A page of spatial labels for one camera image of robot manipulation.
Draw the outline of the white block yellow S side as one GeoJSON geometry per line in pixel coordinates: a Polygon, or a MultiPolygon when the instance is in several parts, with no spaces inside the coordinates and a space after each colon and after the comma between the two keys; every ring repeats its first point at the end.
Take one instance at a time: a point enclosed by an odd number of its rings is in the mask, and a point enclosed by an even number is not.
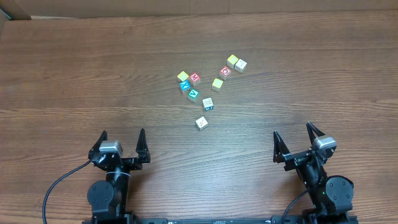
{"type": "Polygon", "coordinates": [[[198,119],[195,121],[195,124],[196,124],[197,128],[198,128],[200,131],[203,130],[203,129],[205,129],[205,128],[208,126],[208,122],[207,122],[207,120],[205,119],[204,116],[202,116],[201,118],[198,118],[198,119]]]}

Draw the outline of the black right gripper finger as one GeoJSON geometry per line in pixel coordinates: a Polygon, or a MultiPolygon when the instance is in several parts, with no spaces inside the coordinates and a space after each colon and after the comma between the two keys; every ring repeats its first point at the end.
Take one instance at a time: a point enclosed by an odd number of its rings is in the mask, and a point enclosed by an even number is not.
{"type": "Polygon", "coordinates": [[[306,127],[311,144],[321,144],[325,134],[310,121],[306,124],[306,127]]]}
{"type": "Polygon", "coordinates": [[[277,131],[273,132],[274,139],[274,152],[273,152],[273,162],[281,163],[285,162],[285,158],[291,155],[289,149],[285,145],[281,136],[277,131]]]}

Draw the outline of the green V letter block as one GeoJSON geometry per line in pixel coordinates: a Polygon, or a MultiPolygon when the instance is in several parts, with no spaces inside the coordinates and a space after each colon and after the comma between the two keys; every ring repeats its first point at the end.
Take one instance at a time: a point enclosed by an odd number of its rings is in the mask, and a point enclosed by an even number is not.
{"type": "Polygon", "coordinates": [[[188,93],[188,99],[192,102],[196,102],[198,97],[200,95],[200,92],[196,89],[191,89],[188,93]]]}

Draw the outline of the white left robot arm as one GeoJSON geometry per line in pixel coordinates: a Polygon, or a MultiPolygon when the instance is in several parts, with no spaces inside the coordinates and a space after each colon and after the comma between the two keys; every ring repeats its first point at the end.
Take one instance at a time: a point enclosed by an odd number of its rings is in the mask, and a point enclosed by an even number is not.
{"type": "Polygon", "coordinates": [[[136,146],[137,157],[123,157],[119,141],[109,141],[103,131],[88,153],[94,166],[105,171],[104,180],[99,180],[88,189],[87,200],[91,205],[92,223],[139,223],[138,217],[127,210],[130,172],[141,170],[150,162],[146,133],[142,129],[136,146]]]}

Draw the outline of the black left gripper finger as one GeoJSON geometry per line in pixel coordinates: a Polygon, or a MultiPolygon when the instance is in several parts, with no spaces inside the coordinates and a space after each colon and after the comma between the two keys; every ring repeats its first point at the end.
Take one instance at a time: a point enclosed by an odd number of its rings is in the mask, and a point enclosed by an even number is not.
{"type": "Polygon", "coordinates": [[[99,139],[96,141],[96,143],[94,144],[94,146],[91,148],[91,150],[93,152],[97,152],[99,151],[100,145],[103,141],[106,141],[108,139],[107,137],[107,132],[103,131],[99,137],[99,139]]]}
{"type": "Polygon", "coordinates": [[[137,141],[136,145],[136,152],[138,154],[138,157],[140,158],[148,158],[149,157],[149,149],[147,147],[147,141],[146,141],[146,132],[144,128],[141,129],[139,139],[137,141]]]}

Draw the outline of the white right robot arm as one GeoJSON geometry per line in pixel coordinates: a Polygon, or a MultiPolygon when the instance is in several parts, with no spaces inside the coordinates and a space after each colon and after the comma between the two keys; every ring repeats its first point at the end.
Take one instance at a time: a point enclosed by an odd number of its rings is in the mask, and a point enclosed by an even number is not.
{"type": "Polygon", "coordinates": [[[336,150],[336,141],[320,131],[313,123],[306,124],[311,146],[292,154],[277,131],[273,132],[273,162],[284,163],[284,170],[295,170],[305,186],[304,192],[295,197],[283,215],[271,217],[272,223],[357,223],[356,216],[348,215],[353,209],[354,183],[342,175],[328,176],[323,168],[336,150]],[[313,208],[305,209],[301,215],[289,216],[296,202],[308,194],[313,208]]]}

